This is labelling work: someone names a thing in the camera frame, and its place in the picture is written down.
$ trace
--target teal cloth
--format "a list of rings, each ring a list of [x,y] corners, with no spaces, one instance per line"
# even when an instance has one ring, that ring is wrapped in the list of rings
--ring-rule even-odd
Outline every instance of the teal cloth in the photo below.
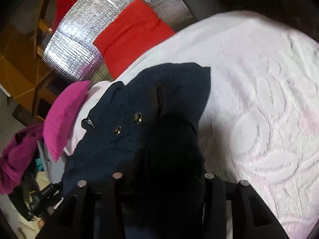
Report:
[[[36,172],[42,172],[44,169],[43,169],[43,163],[42,163],[42,160],[41,160],[41,158],[40,158],[40,156],[39,156],[39,158],[37,158],[36,160],[35,160],[35,171]]]

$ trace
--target magenta pillow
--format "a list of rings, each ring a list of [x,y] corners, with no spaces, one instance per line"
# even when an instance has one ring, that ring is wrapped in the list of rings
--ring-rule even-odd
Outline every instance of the magenta pillow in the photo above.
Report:
[[[71,132],[75,117],[86,95],[90,81],[75,82],[55,100],[44,121],[43,138],[52,158],[57,161]]]

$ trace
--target metal snap button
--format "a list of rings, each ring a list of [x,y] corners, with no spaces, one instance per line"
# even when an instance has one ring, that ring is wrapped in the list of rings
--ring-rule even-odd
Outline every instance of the metal snap button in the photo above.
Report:
[[[123,174],[121,172],[115,172],[112,176],[114,179],[121,179],[123,177]]]
[[[247,186],[250,185],[249,181],[246,181],[246,180],[241,180],[241,181],[239,181],[239,184],[242,185],[242,186],[244,186],[244,187],[247,187]]]
[[[117,136],[119,133],[121,133],[121,126],[118,126],[115,130],[114,130],[114,134]]]
[[[215,177],[215,175],[213,175],[211,172],[206,172],[204,176],[206,179],[213,179]]]
[[[142,114],[141,114],[141,112],[138,112],[138,113],[136,113],[135,115],[134,115],[134,123],[136,123],[136,124],[140,124],[141,122],[142,122]]]
[[[78,181],[79,187],[84,187],[85,185],[87,185],[87,181],[85,181],[85,180]]]

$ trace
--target textured white blanket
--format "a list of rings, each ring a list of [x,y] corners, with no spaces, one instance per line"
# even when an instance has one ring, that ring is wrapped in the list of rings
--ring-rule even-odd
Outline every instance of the textured white blanket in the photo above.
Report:
[[[180,31],[117,80],[127,84],[165,62],[210,66],[212,90],[199,126],[207,169],[250,181],[289,237],[300,239],[319,218],[318,53],[297,30],[232,12]]]

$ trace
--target zipper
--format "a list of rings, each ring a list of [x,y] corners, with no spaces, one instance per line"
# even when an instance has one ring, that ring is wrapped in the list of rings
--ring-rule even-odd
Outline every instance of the zipper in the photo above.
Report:
[[[84,119],[84,121],[88,123],[92,128],[95,128],[93,121],[90,119],[89,116],[86,119]]]

